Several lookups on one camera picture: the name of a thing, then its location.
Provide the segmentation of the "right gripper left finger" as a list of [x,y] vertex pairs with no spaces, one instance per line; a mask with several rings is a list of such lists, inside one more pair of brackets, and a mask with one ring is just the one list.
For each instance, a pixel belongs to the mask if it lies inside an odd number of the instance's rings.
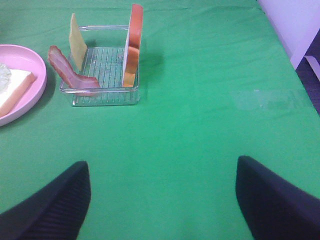
[[2,240],[75,240],[91,202],[88,163],[78,161],[0,215]]

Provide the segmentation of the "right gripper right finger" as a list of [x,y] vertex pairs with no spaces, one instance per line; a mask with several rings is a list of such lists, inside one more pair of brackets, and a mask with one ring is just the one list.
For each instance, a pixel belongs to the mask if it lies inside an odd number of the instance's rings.
[[237,160],[235,194],[254,239],[320,238],[320,200],[250,156]]

